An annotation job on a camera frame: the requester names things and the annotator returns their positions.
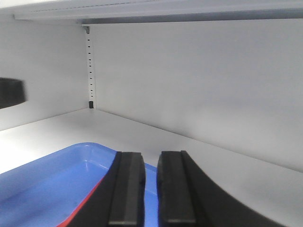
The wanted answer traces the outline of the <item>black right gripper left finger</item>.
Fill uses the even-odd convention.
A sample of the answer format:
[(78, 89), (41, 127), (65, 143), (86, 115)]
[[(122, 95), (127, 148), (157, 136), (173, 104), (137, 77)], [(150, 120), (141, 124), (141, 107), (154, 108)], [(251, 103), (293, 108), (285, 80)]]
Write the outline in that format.
[(103, 178), (68, 227), (144, 226), (146, 173), (141, 153), (117, 152)]

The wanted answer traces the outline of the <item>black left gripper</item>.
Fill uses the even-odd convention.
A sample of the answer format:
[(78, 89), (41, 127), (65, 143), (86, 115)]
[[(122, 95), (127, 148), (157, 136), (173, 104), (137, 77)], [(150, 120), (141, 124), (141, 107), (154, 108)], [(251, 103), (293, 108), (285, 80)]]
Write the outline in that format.
[(24, 81), (0, 78), (0, 108), (21, 104), (27, 100)]

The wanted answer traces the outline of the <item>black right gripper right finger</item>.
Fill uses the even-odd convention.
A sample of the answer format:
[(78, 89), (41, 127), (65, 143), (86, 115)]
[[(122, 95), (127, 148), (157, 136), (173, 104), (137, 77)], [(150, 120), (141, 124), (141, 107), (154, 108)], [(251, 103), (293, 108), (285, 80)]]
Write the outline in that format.
[(161, 227), (268, 227), (270, 220), (238, 201), (186, 151), (163, 151), (157, 166)]

